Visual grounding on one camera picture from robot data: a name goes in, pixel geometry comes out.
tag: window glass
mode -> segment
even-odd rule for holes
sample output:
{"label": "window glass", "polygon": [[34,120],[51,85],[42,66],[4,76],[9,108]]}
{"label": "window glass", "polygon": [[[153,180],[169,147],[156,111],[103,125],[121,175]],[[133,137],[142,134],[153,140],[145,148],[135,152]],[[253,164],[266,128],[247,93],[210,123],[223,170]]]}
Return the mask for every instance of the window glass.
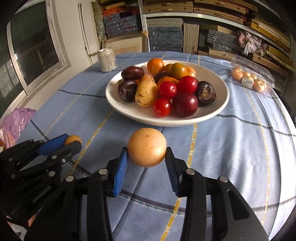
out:
{"label": "window glass", "polygon": [[49,31],[45,1],[20,11],[10,22],[15,57],[29,85],[59,62]]}
{"label": "window glass", "polygon": [[4,28],[0,32],[0,117],[22,90],[10,59]]}

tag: tablecloth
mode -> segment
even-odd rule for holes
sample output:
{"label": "tablecloth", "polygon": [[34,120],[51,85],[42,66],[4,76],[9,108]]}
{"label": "tablecloth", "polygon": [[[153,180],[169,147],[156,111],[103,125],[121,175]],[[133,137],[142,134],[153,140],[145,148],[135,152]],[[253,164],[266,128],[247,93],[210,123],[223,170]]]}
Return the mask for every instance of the tablecloth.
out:
{"label": "tablecloth", "polygon": [[[218,74],[230,91],[229,103],[215,117],[184,127],[157,127],[135,122],[114,111],[105,98],[108,81],[124,68],[153,57],[199,64]],[[116,56],[118,68],[101,72],[99,63],[69,80],[27,125],[19,142],[49,140],[63,133],[81,137],[83,149],[63,165],[63,178],[91,175],[117,158],[130,135],[152,127],[163,133],[175,157],[203,176],[227,176],[255,212],[271,239],[296,203],[296,130],[272,91],[263,96],[230,78],[230,63],[177,52],[128,53]],[[129,162],[123,189],[108,198],[116,241],[179,240],[186,199],[172,192],[165,163],[143,168]],[[208,200],[207,240],[211,209]],[[85,216],[81,239],[86,240]]]}

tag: plate rim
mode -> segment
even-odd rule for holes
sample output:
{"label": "plate rim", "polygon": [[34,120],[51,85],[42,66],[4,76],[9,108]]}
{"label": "plate rim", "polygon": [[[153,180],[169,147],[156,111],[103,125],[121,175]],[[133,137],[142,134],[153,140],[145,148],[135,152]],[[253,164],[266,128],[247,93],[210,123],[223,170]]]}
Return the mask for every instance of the plate rim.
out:
{"label": "plate rim", "polygon": [[[108,89],[108,86],[111,85],[111,80],[114,78],[114,76],[109,80],[107,86],[106,86],[106,89],[105,89],[105,96],[106,96],[106,99],[109,103],[109,105],[114,109],[116,110],[117,112],[119,112],[120,114],[132,119],[132,120],[135,120],[135,121],[138,121],[138,122],[141,122],[141,123],[144,123],[144,124],[149,124],[149,125],[153,125],[153,126],[186,126],[186,125],[191,125],[191,124],[194,124],[194,123],[198,123],[198,122],[202,122],[202,121],[206,121],[214,116],[216,116],[217,114],[219,114],[225,107],[226,105],[228,104],[229,102],[229,88],[227,86],[227,84],[225,83],[225,81],[219,76],[217,75],[214,71],[204,67],[204,66],[201,66],[201,65],[198,65],[196,63],[191,63],[191,62],[187,62],[187,61],[178,61],[178,60],[174,60],[174,59],[165,59],[165,61],[177,61],[178,63],[190,63],[190,64],[194,64],[194,65],[197,65],[199,67],[202,67],[208,71],[211,71],[213,74],[215,74],[222,82],[223,84],[225,85],[226,87],[226,92],[227,92],[227,96],[226,96],[226,100],[225,102],[215,111],[213,111],[212,113],[210,114],[207,114],[207,115],[204,115],[204,116],[201,116],[201,117],[196,117],[196,118],[192,118],[192,119],[180,119],[180,120],[164,120],[162,118],[159,118],[157,120],[154,120],[154,119],[150,119],[150,118],[147,118],[147,117],[141,117],[141,116],[134,116],[134,115],[129,115],[127,113],[124,113],[123,111],[119,110],[118,108],[116,108],[113,103],[111,102],[111,100],[109,100],[109,98],[111,99],[111,94],[109,94],[107,92],[107,89]],[[138,63],[138,64],[134,64],[133,66],[143,66],[145,64],[147,64],[148,61],[146,62],[143,62],[143,63]]]}

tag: can lid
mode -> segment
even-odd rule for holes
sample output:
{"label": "can lid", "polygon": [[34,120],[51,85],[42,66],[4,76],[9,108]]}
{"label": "can lid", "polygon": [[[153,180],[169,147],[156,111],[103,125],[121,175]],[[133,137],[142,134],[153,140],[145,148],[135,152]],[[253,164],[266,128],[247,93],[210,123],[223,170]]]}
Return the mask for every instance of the can lid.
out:
{"label": "can lid", "polygon": [[99,53],[100,53],[100,52],[104,52],[104,51],[106,51],[106,50],[108,50],[108,49],[111,49],[111,47],[104,48],[104,49],[100,49],[98,52],[99,52]]}

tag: blue gripper pad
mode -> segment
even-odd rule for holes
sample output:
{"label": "blue gripper pad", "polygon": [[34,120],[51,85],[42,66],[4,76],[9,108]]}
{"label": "blue gripper pad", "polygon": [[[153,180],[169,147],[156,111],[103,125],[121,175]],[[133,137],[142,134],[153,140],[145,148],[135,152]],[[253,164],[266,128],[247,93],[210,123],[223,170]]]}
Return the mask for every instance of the blue gripper pad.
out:
{"label": "blue gripper pad", "polygon": [[69,136],[67,134],[63,134],[59,137],[56,137],[50,141],[45,142],[43,145],[41,145],[38,149],[38,155],[47,156],[58,149],[62,148],[64,146],[65,140]]}
{"label": "blue gripper pad", "polygon": [[173,163],[174,154],[170,147],[167,148],[165,153],[165,164],[168,170],[168,176],[170,178],[170,184],[172,186],[173,192],[176,196],[179,195],[179,179],[177,176],[177,171]]}
{"label": "blue gripper pad", "polygon": [[118,158],[118,162],[119,162],[119,165],[114,178],[114,188],[113,188],[113,194],[115,197],[118,196],[119,192],[122,189],[124,176],[126,174],[126,168],[128,166],[128,150],[126,147],[122,148],[121,154]]}

